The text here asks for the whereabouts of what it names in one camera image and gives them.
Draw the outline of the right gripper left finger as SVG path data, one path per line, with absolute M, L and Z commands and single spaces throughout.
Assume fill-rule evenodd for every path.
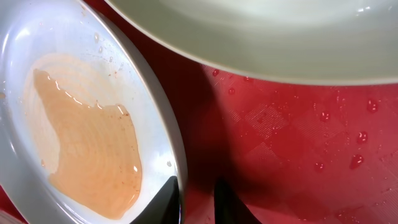
M 179 224 L 179 193 L 177 177 L 171 176 L 130 224 Z

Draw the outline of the white plate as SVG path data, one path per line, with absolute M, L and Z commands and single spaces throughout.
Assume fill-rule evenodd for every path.
M 1 187 L 29 223 L 131 223 L 187 165 L 145 58 L 83 1 L 1 1 Z
M 396 0 L 112 0 L 146 36 L 239 75 L 306 85 L 397 82 Z

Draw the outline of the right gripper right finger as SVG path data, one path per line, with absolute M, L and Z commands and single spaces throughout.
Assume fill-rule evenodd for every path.
M 224 179 L 214 188 L 216 224 L 261 224 Z

